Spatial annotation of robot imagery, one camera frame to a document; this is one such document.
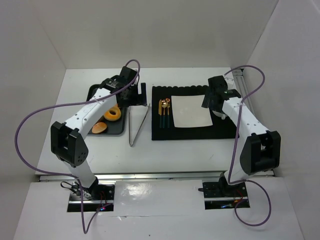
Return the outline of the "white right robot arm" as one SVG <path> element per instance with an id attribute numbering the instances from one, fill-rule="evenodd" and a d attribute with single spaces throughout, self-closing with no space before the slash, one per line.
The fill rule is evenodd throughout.
<path id="1" fill-rule="evenodd" d="M 280 164 L 281 136 L 270 131 L 249 110 L 236 89 L 229 89 L 222 75 L 208 79 L 201 105 L 221 119 L 236 125 L 236 146 L 230 169 L 220 175 L 217 189 L 223 197 L 232 197 L 250 176 L 270 171 Z"/>

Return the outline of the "white square plate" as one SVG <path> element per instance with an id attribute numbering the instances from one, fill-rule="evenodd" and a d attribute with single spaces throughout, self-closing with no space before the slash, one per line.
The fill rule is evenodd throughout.
<path id="1" fill-rule="evenodd" d="M 202 107 L 204 97 L 204 95 L 171 96 L 173 124 L 176 128 L 213 125 L 210 110 Z"/>

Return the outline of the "white two-handled bowl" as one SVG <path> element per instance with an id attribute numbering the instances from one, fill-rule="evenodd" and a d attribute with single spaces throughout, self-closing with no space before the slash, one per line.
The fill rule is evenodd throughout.
<path id="1" fill-rule="evenodd" d="M 217 112 L 217 111 L 212 111 L 213 112 L 213 114 L 215 115 L 215 116 L 217 116 L 218 118 L 220 118 L 220 119 L 222 119 L 222 120 L 225 120 L 226 119 L 226 117 L 227 117 L 227 115 L 226 114 L 224 114 L 223 112 Z"/>

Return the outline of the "black scalloped placemat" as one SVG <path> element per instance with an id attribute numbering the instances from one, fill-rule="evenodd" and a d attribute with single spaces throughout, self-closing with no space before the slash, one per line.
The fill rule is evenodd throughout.
<path id="1" fill-rule="evenodd" d="M 151 101 L 151 139 L 153 141 L 170 140 L 223 140 L 234 139 L 236 125 L 226 118 L 222 120 L 211 113 L 212 126 L 182 128 L 174 126 L 172 116 L 165 120 L 164 127 L 161 127 L 163 119 L 159 115 L 159 100 L 171 98 L 172 96 L 200 96 L 206 93 L 207 85 L 192 86 L 153 86 Z"/>

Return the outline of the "gold fork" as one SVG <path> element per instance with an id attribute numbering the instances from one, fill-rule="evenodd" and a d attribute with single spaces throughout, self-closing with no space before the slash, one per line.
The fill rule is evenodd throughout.
<path id="1" fill-rule="evenodd" d="M 170 128 L 170 107 L 171 107 L 171 99 L 170 98 L 166 98 L 166 102 L 167 102 L 167 128 Z"/>

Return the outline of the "aluminium rail front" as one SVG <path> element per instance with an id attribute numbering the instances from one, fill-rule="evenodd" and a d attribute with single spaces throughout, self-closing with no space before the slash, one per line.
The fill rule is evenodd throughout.
<path id="1" fill-rule="evenodd" d="M 97 174 L 99 181 L 144 181 L 144 180 L 184 180 L 184 179 L 218 179 L 222 172 L 219 171 L 194 171 L 194 172 L 158 172 L 158 173 L 133 173 L 133 174 Z M 273 170 L 256 173 L 253 177 L 275 177 Z M 69 176 L 40 175 L 39 182 L 72 181 Z"/>

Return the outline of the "gold knife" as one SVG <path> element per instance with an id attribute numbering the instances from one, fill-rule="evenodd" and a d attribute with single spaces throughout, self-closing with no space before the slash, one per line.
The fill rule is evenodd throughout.
<path id="1" fill-rule="evenodd" d="M 159 128 L 162 128 L 162 99 L 158 102 L 158 114 L 159 114 Z"/>

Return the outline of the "metal tongs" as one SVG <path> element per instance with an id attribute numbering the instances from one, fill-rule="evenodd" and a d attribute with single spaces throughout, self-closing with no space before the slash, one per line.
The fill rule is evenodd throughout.
<path id="1" fill-rule="evenodd" d="M 128 143 L 131 148 L 136 144 L 150 113 L 150 109 L 150 104 L 147 106 L 131 106 L 128 108 Z"/>

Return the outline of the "black serving tray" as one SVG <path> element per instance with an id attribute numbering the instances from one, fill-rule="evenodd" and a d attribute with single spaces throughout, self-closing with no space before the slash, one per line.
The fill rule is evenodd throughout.
<path id="1" fill-rule="evenodd" d="M 88 135 L 100 135 L 100 136 L 120 136 L 126 125 L 127 108 L 118 107 L 116 104 L 114 107 L 109 109 L 94 125 L 94 129 L 101 127 L 102 123 L 106 125 L 104 131 L 94 131 L 92 129 L 88 132 Z"/>

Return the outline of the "gold spoon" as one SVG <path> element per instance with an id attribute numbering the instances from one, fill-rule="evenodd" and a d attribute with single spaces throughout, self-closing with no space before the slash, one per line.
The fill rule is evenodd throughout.
<path id="1" fill-rule="evenodd" d="M 168 102 L 166 99 L 161 100 L 161 107 L 162 107 L 162 115 L 161 115 L 161 123 L 162 123 L 162 128 L 165 128 L 165 116 L 166 116 L 166 108 L 168 106 Z"/>

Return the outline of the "orange ring bagel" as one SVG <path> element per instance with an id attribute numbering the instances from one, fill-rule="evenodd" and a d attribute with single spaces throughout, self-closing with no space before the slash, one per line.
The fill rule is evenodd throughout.
<path id="1" fill-rule="evenodd" d="M 103 115 L 103 117 L 110 122 L 115 122 L 119 120 L 121 116 L 122 116 L 122 113 L 117 104 L 112 108 L 110 108 L 108 111 L 106 111 Z"/>

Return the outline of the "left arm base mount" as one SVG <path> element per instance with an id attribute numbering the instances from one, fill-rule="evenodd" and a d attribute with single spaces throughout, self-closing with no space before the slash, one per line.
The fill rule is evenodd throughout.
<path id="1" fill-rule="evenodd" d="M 81 191 L 77 182 L 62 181 L 60 186 L 69 191 L 67 212 L 81 212 Z M 102 184 L 98 190 L 89 193 L 86 189 L 83 193 L 84 212 L 113 212 L 114 211 L 115 184 Z"/>

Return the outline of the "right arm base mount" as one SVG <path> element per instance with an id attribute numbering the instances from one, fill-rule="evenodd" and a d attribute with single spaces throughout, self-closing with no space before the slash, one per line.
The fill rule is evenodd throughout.
<path id="1" fill-rule="evenodd" d="M 218 181 L 205 181 L 198 191 L 203 193 L 206 210 L 250 208 L 247 188 L 244 182 L 228 185 L 223 177 Z"/>

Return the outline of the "round orange bread roll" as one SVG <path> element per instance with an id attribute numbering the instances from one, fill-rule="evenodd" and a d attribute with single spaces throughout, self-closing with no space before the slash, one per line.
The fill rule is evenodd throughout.
<path id="1" fill-rule="evenodd" d="M 91 129 L 93 134 L 100 134 L 108 128 L 107 124 L 104 122 L 97 122 Z"/>

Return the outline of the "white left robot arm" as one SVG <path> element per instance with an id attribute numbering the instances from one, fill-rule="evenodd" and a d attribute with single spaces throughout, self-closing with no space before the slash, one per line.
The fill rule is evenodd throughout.
<path id="1" fill-rule="evenodd" d="M 56 157 L 65 163 L 83 190 L 91 196 L 103 190 L 87 162 L 89 149 L 85 139 L 94 124 L 109 109 L 120 107 L 146 106 L 146 85 L 141 84 L 138 93 L 136 79 L 140 71 L 123 66 L 118 75 L 103 80 L 91 99 L 69 119 L 54 122 L 50 127 L 50 148 Z"/>

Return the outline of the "aluminium rail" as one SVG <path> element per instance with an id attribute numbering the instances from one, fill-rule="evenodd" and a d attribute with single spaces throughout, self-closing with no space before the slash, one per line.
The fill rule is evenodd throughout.
<path id="1" fill-rule="evenodd" d="M 184 180 L 184 179 L 218 179 L 222 172 L 219 171 L 194 171 L 194 172 L 158 172 L 158 173 L 133 173 L 133 174 L 97 174 L 99 181 L 144 181 L 144 180 Z M 273 170 L 256 173 L 253 177 L 275 177 Z M 39 182 L 72 181 L 69 176 L 40 175 Z"/>
<path id="2" fill-rule="evenodd" d="M 232 76 L 236 85 L 236 89 L 241 94 L 242 97 L 245 97 L 249 91 L 247 88 L 247 84 L 244 78 L 244 69 L 236 69 L 232 71 Z"/>

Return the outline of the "aluminium rail right side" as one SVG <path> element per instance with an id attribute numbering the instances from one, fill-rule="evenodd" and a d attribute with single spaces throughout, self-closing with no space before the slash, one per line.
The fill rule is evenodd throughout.
<path id="1" fill-rule="evenodd" d="M 245 97 L 249 91 L 247 88 L 247 84 L 244 78 L 244 69 L 236 69 L 232 71 L 232 76 L 236 85 L 236 89 L 241 94 L 242 97 Z"/>

